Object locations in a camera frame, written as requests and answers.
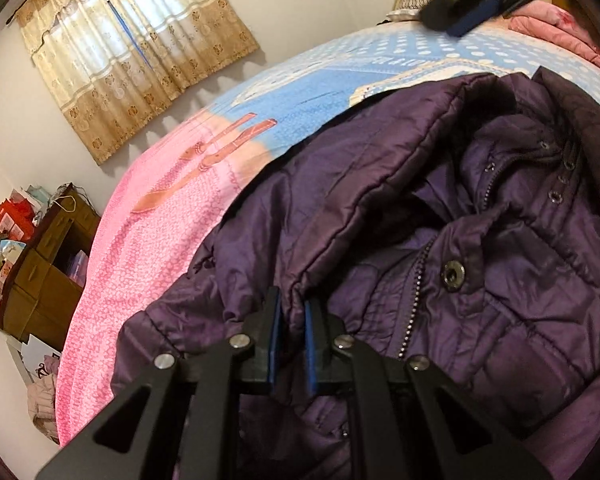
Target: brown wooden cabinet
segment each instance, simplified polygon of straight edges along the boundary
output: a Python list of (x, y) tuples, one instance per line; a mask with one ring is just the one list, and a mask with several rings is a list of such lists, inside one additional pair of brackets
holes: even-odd
[(90, 255), (100, 223), (72, 186), (62, 195), (9, 273), (0, 303), (1, 329), (23, 342), (33, 334), (58, 350), (82, 295), (63, 271), (80, 250)]

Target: pink cloth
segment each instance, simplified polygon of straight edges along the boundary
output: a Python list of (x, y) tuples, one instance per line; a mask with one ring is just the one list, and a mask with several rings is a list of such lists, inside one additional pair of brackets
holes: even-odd
[(561, 46), (600, 68), (600, 49), (566, 10), (536, 0), (516, 10), (512, 16), (510, 30)]
[[(229, 121), (202, 111), (143, 153), (113, 193), (62, 351), (56, 419), (63, 445), (112, 398), (109, 383), (122, 324), (186, 271), (240, 190), (271, 161), (257, 140), (223, 152), (238, 134)], [(192, 148), (201, 143), (206, 155), (231, 153), (197, 171), (205, 152)], [(133, 212), (140, 199), (174, 186), (159, 207)]]

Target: puffer jacket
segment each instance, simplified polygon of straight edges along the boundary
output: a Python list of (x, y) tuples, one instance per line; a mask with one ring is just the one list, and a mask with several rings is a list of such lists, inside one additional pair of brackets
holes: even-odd
[(600, 437), (600, 106), (540, 69), (350, 111), (272, 163), (120, 332), (114, 392), (283, 294), (288, 359), (240, 408), (243, 471), (348, 478), (346, 407), (304, 389), (304, 298), (382, 354), (426, 354), (557, 479)]

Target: curtain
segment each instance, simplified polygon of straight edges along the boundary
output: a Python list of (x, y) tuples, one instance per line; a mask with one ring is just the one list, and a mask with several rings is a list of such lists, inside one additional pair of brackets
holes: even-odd
[(28, 0), (16, 17), (98, 164), (186, 88), (259, 48), (227, 0)]

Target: beige curtain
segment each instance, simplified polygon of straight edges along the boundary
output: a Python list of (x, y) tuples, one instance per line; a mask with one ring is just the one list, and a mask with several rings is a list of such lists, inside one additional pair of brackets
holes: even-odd
[(29, 53), (98, 164), (189, 86), (257, 50), (227, 0), (28, 0)]

